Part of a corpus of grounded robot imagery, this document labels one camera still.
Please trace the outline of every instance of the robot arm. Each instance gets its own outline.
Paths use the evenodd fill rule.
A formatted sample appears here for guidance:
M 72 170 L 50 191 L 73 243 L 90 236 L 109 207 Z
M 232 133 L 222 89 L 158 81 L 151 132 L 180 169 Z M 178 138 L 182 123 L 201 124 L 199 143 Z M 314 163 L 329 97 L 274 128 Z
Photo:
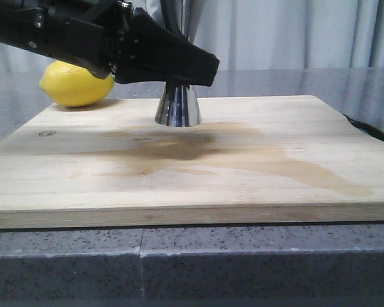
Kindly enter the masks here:
M 119 0 L 0 0 L 0 42 L 117 83 L 210 86 L 219 60 Z

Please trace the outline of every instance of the wooden cutting board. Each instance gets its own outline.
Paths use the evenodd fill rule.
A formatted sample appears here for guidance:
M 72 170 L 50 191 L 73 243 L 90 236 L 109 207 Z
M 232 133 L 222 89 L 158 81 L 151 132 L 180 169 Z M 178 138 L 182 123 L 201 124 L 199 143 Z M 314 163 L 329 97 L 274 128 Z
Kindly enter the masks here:
M 384 143 L 312 96 L 51 106 L 0 143 L 0 228 L 384 220 Z

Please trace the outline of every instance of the gray granite countertop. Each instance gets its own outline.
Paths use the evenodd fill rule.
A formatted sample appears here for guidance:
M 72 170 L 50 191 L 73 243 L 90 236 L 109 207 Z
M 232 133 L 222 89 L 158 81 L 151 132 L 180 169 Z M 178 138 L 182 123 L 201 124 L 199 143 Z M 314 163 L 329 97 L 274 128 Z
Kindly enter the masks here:
M 51 103 L 34 85 L 40 76 L 0 74 L 0 140 Z M 109 97 L 157 98 L 162 89 L 116 85 Z M 384 132 L 384 68 L 220 72 L 197 93 L 315 95 Z M 57 301 L 384 306 L 384 223 L 0 230 L 0 306 Z

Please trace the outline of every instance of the white curtain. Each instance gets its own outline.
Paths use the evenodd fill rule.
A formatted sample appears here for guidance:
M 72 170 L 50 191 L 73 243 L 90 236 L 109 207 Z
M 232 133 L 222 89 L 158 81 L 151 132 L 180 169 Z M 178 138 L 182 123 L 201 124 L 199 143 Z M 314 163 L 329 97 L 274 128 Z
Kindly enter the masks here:
M 158 0 L 135 0 L 162 20 Z M 384 67 L 384 0 L 194 0 L 195 44 L 220 70 Z M 0 45 L 0 72 L 52 60 Z

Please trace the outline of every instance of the liquid stain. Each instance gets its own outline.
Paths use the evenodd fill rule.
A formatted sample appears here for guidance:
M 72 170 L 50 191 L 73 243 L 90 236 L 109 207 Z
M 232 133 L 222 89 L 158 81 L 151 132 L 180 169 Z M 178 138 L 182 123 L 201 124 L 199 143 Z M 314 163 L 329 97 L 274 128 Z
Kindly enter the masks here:
M 370 189 L 353 184 L 318 164 L 288 157 L 282 145 L 247 124 L 203 123 L 188 129 L 168 129 L 131 127 L 103 132 L 102 136 L 118 138 L 131 146 L 123 150 L 75 154 L 102 156 L 125 166 L 125 171 L 117 168 L 116 173 L 100 175 L 142 176 L 171 169 L 179 173 L 216 176 L 215 171 L 206 168 L 235 169 L 286 177 L 341 194 L 372 194 Z

